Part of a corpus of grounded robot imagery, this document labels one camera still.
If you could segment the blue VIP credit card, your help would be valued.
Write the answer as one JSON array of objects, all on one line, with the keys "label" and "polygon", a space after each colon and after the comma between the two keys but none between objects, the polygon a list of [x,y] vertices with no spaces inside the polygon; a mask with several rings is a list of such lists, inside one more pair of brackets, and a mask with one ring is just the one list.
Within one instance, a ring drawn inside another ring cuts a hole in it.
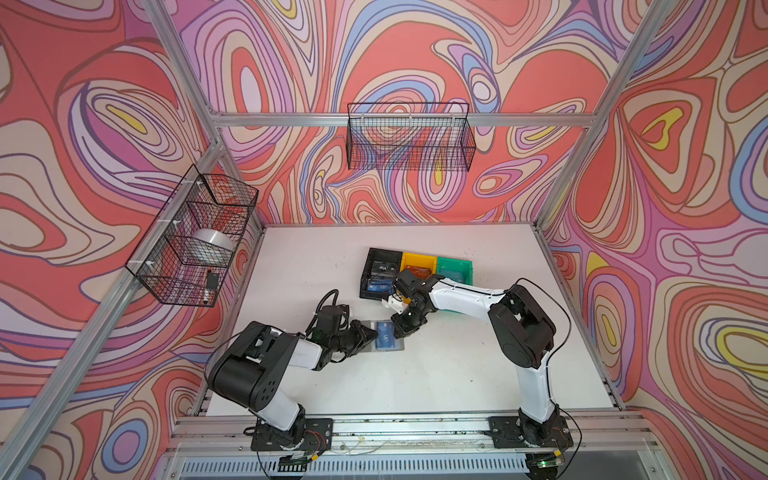
[{"label": "blue VIP credit card", "polygon": [[397,351],[401,350],[403,344],[400,339],[395,337],[394,325],[391,321],[378,321],[376,331],[379,336],[375,340],[375,349],[377,351]]}]

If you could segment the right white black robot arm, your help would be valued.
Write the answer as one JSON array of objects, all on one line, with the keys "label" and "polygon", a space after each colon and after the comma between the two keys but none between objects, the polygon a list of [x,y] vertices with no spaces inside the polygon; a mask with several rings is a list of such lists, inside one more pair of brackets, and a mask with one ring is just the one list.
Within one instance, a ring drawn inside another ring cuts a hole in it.
[{"label": "right white black robot arm", "polygon": [[383,304],[394,311],[391,321],[398,338],[419,330],[427,316],[438,311],[487,320],[502,353],[517,369],[522,420],[545,428],[558,419],[548,372],[557,328],[522,285],[485,289],[438,274],[422,279],[405,270],[395,277],[392,293]]}]

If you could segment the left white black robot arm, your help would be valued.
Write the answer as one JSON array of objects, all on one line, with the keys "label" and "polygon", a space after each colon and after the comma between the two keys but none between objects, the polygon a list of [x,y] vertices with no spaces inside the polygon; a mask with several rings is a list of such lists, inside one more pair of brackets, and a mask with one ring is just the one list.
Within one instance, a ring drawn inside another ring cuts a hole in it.
[{"label": "left white black robot arm", "polygon": [[300,430],[304,407],[281,390],[286,371],[320,371],[357,355],[377,338],[376,330],[350,318],[345,304],[318,307],[300,333],[253,321],[209,367],[207,387],[277,431]]}]

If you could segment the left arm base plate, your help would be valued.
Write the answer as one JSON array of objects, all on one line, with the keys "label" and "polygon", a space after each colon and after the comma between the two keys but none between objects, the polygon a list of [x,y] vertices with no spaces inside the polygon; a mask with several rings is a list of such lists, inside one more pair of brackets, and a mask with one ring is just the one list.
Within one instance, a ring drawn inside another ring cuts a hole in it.
[{"label": "left arm base plate", "polygon": [[300,418],[286,431],[259,421],[249,427],[250,449],[256,452],[322,453],[332,446],[334,421],[330,417]]}]

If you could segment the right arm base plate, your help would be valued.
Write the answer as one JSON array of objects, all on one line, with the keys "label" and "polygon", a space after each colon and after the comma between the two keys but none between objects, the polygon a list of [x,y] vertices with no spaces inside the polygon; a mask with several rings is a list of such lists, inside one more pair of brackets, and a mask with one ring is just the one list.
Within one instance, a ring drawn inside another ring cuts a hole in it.
[{"label": "right arm base plate", "polygon": [[526,415],[489,417],[488,430],[484,434],[491,438],[497,449],[567,450],[574,446],[567,422],[558,412],[544,423]]}]

